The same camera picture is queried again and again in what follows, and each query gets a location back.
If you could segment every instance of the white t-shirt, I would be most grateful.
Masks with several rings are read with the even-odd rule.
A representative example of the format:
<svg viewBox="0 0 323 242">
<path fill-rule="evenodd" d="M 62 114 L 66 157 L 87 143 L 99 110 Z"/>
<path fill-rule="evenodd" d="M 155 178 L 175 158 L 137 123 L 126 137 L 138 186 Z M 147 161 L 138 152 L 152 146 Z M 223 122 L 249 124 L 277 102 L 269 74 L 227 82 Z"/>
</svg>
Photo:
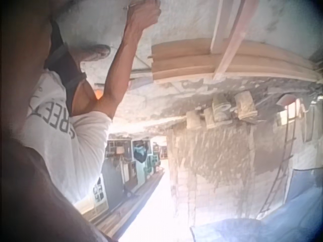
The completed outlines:
<svg viewBox="0 0 323 242">
<path fill-rule="evenodd" d="M 97 111 L 69 117 L 59 76 L 45 71 L 31 98 L 21 141 L 43 157 L 52 182 L 74 204 L 100 176 L 111 122 Z"/>
</svg>

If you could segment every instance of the hand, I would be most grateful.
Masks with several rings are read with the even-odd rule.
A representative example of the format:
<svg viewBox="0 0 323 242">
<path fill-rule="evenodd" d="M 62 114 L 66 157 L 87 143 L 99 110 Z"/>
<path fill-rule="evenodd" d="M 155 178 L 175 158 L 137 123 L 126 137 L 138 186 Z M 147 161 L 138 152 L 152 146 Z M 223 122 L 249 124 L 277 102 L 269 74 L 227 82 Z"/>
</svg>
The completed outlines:
<svg viewBox="0 0 323 242">
<path fill-rule="evenodd" d="M 130 7 L 125 32 L 129 30 L 131 35 L 139 34 L 141 37 L 146 28 L 158 22 L 160 14 L 160 0 L 144 0 Z"/>
</svg>

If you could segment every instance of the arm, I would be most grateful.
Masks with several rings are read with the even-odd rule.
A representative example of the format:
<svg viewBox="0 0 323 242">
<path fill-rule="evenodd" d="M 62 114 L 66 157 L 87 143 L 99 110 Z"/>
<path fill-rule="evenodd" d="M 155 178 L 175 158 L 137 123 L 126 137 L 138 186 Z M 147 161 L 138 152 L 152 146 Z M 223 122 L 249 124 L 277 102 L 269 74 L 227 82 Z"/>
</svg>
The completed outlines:
<svg viewBox="0 0 323 242">
<path fill-rule="evenodd" d="M 93 111 L 114 117 L 128 89 L 132 63 L 143 30 L 157 23 L 159 6 L 159 1 L 146 0 L 129 9 L 121 45 L 106 77 L 103 96 L 96 102 Z"/>
</svg>

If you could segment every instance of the ladder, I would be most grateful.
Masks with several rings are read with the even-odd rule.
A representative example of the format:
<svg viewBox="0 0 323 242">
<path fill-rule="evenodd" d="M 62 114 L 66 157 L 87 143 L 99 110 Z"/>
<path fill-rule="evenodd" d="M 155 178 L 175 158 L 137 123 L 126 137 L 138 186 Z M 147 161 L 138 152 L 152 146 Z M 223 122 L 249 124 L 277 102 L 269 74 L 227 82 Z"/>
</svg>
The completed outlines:
<svg viewBox="0 0 323 242">
<path fill-rule="evenodd" d="M 283 183 L 283 180 L 285 177 L 287 177 L 288 163 L 289 163 L 289 160 L 293 157 L 293 155 L 291 153 L 292 153 L 292 149 L 293 149 L 294 140 L 296 140 L 296 138 L 295 138 L 296 117 L 297 117 L 296 102 L 294 102 L 294 105 L 295 105 L 295 115 L 293 117 L 291 117 L 289 108 L 287 107 L 287 124 L 286 124 L 285 142 L 284 142 L 282 161 L 281 161 L 281 164 L 278 168 L 278 172 L 277 172 L 276 178 L 274 180 L 274 183 L 273 183 L 273 185 L 270 189 L 270 192 L 265 200 L 265 203 L 263 204 L 263 206 L 258 214 L 258 217 L 271 209 L 271 205 L 272 205 L 273 201 L 275 200 L 275 197 L 276 197 L 276 195 Z"/>
</svg>

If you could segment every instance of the wooden floor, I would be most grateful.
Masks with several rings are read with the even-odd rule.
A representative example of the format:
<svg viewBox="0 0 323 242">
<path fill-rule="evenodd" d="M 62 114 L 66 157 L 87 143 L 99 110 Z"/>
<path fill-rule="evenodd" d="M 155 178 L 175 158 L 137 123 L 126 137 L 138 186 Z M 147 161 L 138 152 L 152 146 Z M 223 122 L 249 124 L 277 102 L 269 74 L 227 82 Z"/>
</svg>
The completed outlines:
<svg viewBox="0 0 323 242">
<path fill-rule="evenodd" d="M 143 206 L 151 196 L 154 189 L 157 187 L 160 179 L 164 174 L 164 170 L 159 170 L 156 174 L 152 175 L 149 180 L 136 192 L 138 195 L 135 198 L 127 200 L 105 220 L 97 225 L 103 233 L 110 237 L 121 229 L 134 213 L 138 213 L 140 206 Z"/>
</svg>

